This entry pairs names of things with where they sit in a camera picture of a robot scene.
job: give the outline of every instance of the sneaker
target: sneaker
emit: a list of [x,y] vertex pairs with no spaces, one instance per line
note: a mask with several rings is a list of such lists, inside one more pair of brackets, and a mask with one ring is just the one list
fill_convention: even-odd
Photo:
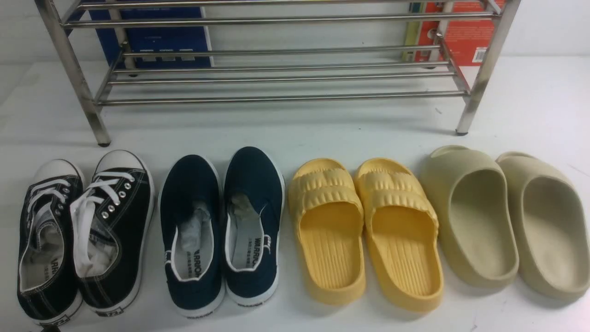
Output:
[[285,205],[283,175],[257,148],[238,150],[225,177],[225,279],[243,307],[267,301],[278,284],[278,236]]
[[72,227],[67,206],[83,191],[82,172],[65,160],[37,171],[21,213],[17,297],[42,326],[71,320],[82,304],[72,261]]
[[219,176],[205,158],[187,155],[165,181],[159,206],[168,290],[181,315],[208,316],[225,295]]
[[100,160],[92,183],[70,206],[80,291],[101,317],[122,314],[139,292],[153,205],[145,163],[115,150]]

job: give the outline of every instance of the white wall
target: white wall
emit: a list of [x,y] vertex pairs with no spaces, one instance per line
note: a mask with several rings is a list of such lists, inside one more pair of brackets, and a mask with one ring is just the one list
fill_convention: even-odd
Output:
[[[55,2],[60,9],[65,9],[71,0]],[[406,9],[406,4],[226,7],[209,8],[208,16],[361,14],[405,12]],[[589,12],[588,0],[523,0],[503,54],[590,55],[590,43],[582,37],[586,31],[584,16]],[[0,31],[0,63],[57,59],[32,0],[0,0]],[[404,34],[405,23],[383,22],[211,29],[217,49],[391,45],[401,44]],[[257,37],[256,43],[252,42],[253,35]],[[71,39],[82,60],[103,59],[94,31],[75,31]]]

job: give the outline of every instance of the slipper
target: slipper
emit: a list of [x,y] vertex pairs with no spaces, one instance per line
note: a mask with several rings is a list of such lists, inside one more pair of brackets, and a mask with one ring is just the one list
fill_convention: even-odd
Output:
[[488,155],[449,145],[426,160],[422,185],[441,222],[441,247],[464,282],[504,287],[518,273],[506,178]]
[[331,305],[358,299],[366,287],[363,208],[348,171],[330,159],[305,163],[289,185],[289,208],[310,295]]
[[539,293],[574,300],[590,286],[584,209],[570,181],[530,155],[507,152],[498,164],[508,181],[520,274]]
[[443,294],[438,221],[418,179],[393,160],[375,158],[359,167],[355,184],[383,293],[404,309],[433,310]]

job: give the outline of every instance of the black canvas sneaker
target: black canvas sneaker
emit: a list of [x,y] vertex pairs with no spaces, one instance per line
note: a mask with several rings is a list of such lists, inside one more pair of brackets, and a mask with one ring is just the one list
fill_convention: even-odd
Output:
[[70,211],[80,291],[101,317],[122,314],[139,292],[154,206],[151,175],[128,151],[107,153]]
[[168,290],[188,318],[210,315],[225,295],[221,202],[215,167],[197,155],[176,162],[160,192]]
[[71,320],[82,304],[72,261],[68,205],[83,190],[82,172],[65,160],[37,171],[20,220],[17,297],[25,313],[42,326]]

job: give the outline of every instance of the shoe rack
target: shoe rack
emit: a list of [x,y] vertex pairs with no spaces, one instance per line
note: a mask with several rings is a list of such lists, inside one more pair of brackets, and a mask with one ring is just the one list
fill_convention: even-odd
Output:
[[[430,97],[461,97],[465,101],[463,114],[457,125],[456,133],[466,135],[476,115],[477,108],[486,91],[488,81],[498,61],[500,51],[510,26],[514,20],[521,0],[507,0],[503,9],[494,0],[455,0],[448,1],[443,12],[426,14],[375,14],[375,15],[329,15],[329,16],[298,16],[298,17],[244,17],[244,18],[199,18],[199,19],[129,19],[122,20],[120,10],[123,9],[152,9],[152,8],[182,8],[191,6],[265,6],[265,5],[308,5],[318,4],[367,4],[367,3],[410,3],[417,0],[131,0],[117,2],[116,0],[74,0],[74,3],[63,14],[57,11],[54,0],[35,0],[47,31],[55,45],[60,60],[65,68],[74,92],[90,127],[101,147],[109,146],[111,140],[107,128],[101,118],[103,107],[129,105],[178,105],[178,104],[211,104],[211,103],[262,103],[262,102],[304,102],[328,100],[368,100],[368,99],[400,99],[400,98],[430,98]],[[480,2],[480,12],[453,12],[454,2]],[[108,9],[111,19],[102,21],[81,20],[86,11]],[[480,66],[477,78],[472,87],[466,82],[460,68],[455,64],[453,55],[447,47],[444,35],[449,21],[454,20],[483,20],[494,22],[495,30],[484,60]],[[369,21],[441,21],[435,43],[422,46],[367,46],[348,48],[300,48],[277,50],[223,50],[206,52],[132,52],[126,39],[127,29],[146,27],[207,27],[214,25],[268,25],[276,24],[330,24],[346,22],[354,28],[355,22]],[[120,53],[105,75],[104,81],[95,94],[92,94],[84,78],[76,54],[70,44],[69,35],[76,29],[114,29],[120,44]],[[386,63],[347,63],[347,64],[309,64],[283,66],[239,66],[239,67],[210,67],[194,69],[137,69],[134,61],[142,57],[239,57],[239,56],[284,56],[304,54],[336,54],[336,53],[370,53],[383,51],[430,51],[429,61],[422,63],[406,63],[390,61]],[[446,71],[387,73],[385,69],[443,67]],[[375,74],[333,74],[339,70],[376,70]],[[296,76],[291,73],[298,71],[318,71],[313,76]],[[202,78],[201,73],[281,73],[281,76],[236,76],[230,78]],[[182,74],[176,79],[153,78],[157,75]],[[194,74],[195,78],[185,78],[186,74]],[[147,84],[231,84],[231,83],[276,83],[287,84],[295,82],[336,82],[363,81],[377,79],[427,79],[432,77],[449,77],[454,80],[457,88],[445,91],[415,91],[415,92],[387,92],[387,93],[358,93],[358,94],[330,94],[300,96],[224,96],[199,98],[166,98],[150,99],[109,99],[112,88],[117,86],[141,86]]]

